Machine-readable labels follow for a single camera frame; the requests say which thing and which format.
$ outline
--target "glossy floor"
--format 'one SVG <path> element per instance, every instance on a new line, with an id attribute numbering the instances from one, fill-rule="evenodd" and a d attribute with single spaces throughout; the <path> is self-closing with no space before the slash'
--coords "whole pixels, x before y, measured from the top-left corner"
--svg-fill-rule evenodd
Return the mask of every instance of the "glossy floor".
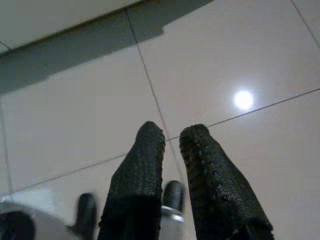
<path id="1" fill-rule="evenodd" d="M 317 0 L 148 1 L 0 56 L 0 191 L 65 224 L 99 213 L 140 125 L 166 135 L 163 184 L 187 176 L 178 136 L 209 127 L 276 239 L 320 236 Z M 181 239 L 196 239 L 188 193 Z"/>

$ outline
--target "white tile floor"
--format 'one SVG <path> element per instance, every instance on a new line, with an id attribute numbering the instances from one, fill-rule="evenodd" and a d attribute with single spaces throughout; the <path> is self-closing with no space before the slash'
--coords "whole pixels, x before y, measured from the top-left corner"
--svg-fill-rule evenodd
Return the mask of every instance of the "white tile floor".
<path id="1" fill-rule="evenodd" d="M 317 0 L 148 1 L 0 56 L 0 196 L 70 224 L 94 192 L 101 212 L 147 120 L 169 140 L 163 183 L 187 185 L 177 137 L 203 123 L 276 239 L 318 239 L 319 13 Z M 241 91 L 252 104 L 235 104 Z M 188 193 L 183 239 L 196 239 Z"/>

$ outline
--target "white wall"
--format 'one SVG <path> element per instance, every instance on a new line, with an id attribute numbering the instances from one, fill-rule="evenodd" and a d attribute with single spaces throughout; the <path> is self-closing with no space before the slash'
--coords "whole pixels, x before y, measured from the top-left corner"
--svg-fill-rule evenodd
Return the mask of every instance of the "white wall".
<path id="1" fill-rule="evenodd" d="M 138 1 L 2 0 L 0 41 L 17 48 Z"/>

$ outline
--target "textured black fabric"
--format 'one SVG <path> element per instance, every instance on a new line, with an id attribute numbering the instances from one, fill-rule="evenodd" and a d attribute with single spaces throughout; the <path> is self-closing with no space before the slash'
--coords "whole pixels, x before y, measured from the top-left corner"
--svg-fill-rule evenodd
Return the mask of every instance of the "textured black fabric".
<path id="1" fill-rule="evenodd" d="M 247 224 L 269 231 L 268 237 L 258 239 L 273 239 L 272 225 L 248 181 L 204 125 L 183 130 L 180 151 L 197 240 L 230 239 Z"/>
<path id="2" fill-rule="evenodd" d="M 164 151 L 163 131 L 146 122 L 111 179 L 98 240 L 159 238 Z"/>

